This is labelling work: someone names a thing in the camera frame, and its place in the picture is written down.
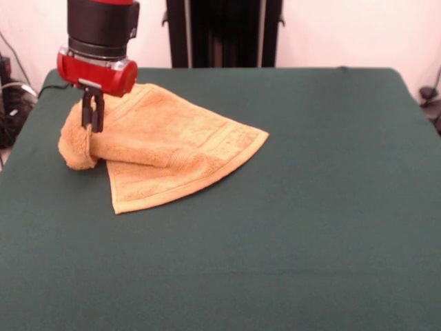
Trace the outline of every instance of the table surface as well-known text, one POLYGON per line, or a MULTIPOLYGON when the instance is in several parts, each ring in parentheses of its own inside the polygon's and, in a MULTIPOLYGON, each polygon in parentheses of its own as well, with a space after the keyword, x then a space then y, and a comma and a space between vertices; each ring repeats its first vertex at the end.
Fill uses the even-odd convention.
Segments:
MULTIPOLYGON (((114 215, 47 90, 0 174, 1 330, 439 330, 441 141, 389 69, 141 70, 270 132, 216 185, 114 215)), ((51 72, 45 84, 62 84, 51 72)))

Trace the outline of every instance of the towel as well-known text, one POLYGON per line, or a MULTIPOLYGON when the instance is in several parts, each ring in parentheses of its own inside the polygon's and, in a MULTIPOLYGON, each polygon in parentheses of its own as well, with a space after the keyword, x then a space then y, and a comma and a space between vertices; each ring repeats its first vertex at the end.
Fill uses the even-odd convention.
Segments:
POLYGON ((268 133, 198 107, 154 84, 105 96, 104 130, 81 126, 81 101, 68 115, 59 152, 74 170, 107 161, 116 214, 180 199, 247 162, 268 133))

